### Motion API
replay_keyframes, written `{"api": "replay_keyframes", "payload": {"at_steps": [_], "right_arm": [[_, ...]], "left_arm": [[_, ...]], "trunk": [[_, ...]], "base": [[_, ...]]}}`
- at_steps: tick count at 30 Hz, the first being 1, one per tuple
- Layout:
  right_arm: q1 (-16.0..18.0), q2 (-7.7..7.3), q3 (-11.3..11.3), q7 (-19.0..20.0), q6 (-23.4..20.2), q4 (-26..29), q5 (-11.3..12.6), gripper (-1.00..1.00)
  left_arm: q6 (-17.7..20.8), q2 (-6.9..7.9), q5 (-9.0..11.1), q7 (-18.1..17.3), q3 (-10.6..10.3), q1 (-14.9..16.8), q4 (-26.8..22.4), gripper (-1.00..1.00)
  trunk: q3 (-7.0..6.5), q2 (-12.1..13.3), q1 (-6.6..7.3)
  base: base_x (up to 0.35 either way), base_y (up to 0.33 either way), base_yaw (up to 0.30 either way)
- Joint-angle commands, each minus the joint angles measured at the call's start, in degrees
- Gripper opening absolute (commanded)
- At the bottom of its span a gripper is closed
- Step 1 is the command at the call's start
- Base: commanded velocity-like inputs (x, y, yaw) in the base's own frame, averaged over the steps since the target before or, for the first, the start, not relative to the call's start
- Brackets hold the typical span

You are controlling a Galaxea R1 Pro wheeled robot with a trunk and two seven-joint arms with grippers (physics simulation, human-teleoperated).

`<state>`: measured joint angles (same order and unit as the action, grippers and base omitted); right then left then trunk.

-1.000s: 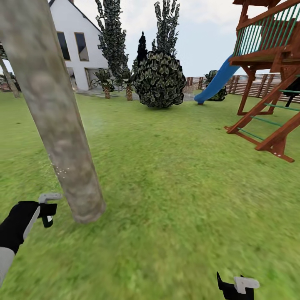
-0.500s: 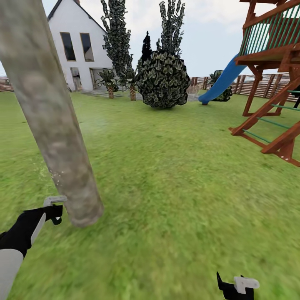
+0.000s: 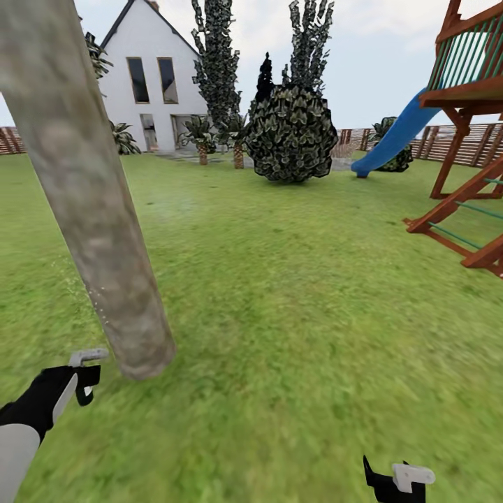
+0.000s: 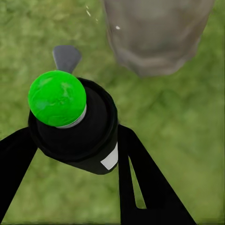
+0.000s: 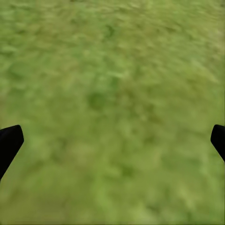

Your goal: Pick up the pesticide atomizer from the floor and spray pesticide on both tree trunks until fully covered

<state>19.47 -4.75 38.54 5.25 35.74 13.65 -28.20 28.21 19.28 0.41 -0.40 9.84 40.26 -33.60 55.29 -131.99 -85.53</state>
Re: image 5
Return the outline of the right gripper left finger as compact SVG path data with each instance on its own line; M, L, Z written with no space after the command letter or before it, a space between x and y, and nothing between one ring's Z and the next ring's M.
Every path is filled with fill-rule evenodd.
M20 125L0 130L0 180L24 142Z

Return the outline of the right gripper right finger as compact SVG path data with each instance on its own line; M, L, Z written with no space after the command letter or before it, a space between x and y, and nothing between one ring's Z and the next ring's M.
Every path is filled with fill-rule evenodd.
M225 126L216 124L212 130L210 141L225 161Z

